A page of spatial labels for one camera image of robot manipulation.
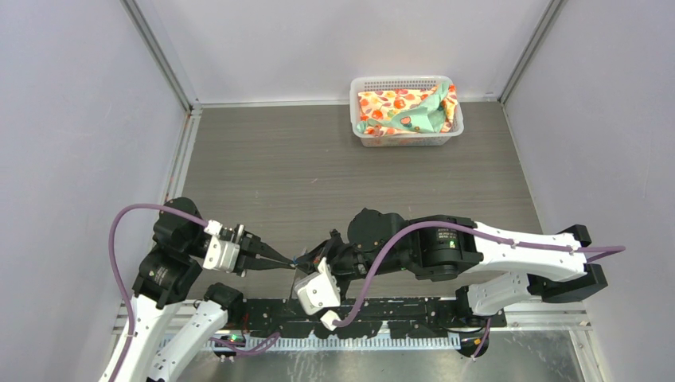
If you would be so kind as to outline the large metal keyring disc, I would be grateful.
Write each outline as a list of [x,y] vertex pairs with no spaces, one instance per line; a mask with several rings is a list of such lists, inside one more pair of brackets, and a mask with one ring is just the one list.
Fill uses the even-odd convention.
[[[297,257],[302,256],[302,255],[307,255],[308,253],[309,253],[309,250],[307,249],[307,247],[304,247],[303,250],[299,253],[299,255],[294,257],[294,263],[295,263],[295,259]],[[311,275],[314,272],[315,272],[314,259],[311,263],[305,263],[305,264],[300,264],[300,265],[295,264],[295,272],[293,274],[293,279],[292,279],[292,282],[291,282],[289,296],[288,296],[288,298],[290,300],[298,298],[298,296],[295,292],[296,284],[299,283],[302,279],[304,279],[308,275]]]

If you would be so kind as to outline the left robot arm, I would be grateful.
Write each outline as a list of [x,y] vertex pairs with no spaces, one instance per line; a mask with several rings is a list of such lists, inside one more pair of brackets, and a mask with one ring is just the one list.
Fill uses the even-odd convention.
[[[154,246],[143,258],[132,288],[123,285],[115,256],[115,234],[130,211],[158,212]],[[189,322],[160,349],[166,329],[204,269],[244,276],[247,271],[295,268],[242,224],[225,228],[205,220],[196,204],[178,197],[162,205],[134,204],[113,220],[108,237],[109,260],[127,308],[127,322],[102,381],[170,381],[221,329],[235,329],[244,320],[242,292],[223,283],[211,285]]]

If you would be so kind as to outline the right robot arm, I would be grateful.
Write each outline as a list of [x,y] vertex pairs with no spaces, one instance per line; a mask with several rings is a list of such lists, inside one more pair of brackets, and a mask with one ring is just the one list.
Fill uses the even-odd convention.
[[580,302],[604,289],[602,267],[586,257],[591,249],[580,224],[555,235],[507,231],[447,215],[405,220],[396,213],[361,210],[346,238],[330,238],[298,260],[306,277],[295,284],[308,314],[329,322],[349,284],[409,271],[418,280],[442,282],[463,274],[495,271],[497,278],[456,291],[455,318],[475,326],[501,308],[538,296],[546,303]]

